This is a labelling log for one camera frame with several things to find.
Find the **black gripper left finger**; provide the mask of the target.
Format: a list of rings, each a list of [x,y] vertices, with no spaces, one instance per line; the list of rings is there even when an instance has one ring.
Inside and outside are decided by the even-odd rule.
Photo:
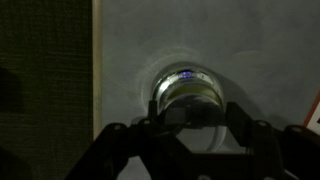
[[[155,100],[137,124],[107,125],[65,180],[117,180],[130,158],[139,157],[152,180],[189,180],[186,158],[190,151],[158,123]]]

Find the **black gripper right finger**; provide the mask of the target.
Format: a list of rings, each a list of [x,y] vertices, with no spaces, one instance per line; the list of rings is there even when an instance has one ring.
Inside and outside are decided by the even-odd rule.
[[[194,173],[209,180],[320,180],[320,136],[300,126],[282,130],[227,104],[227,127],[244,154],[196,154]]]

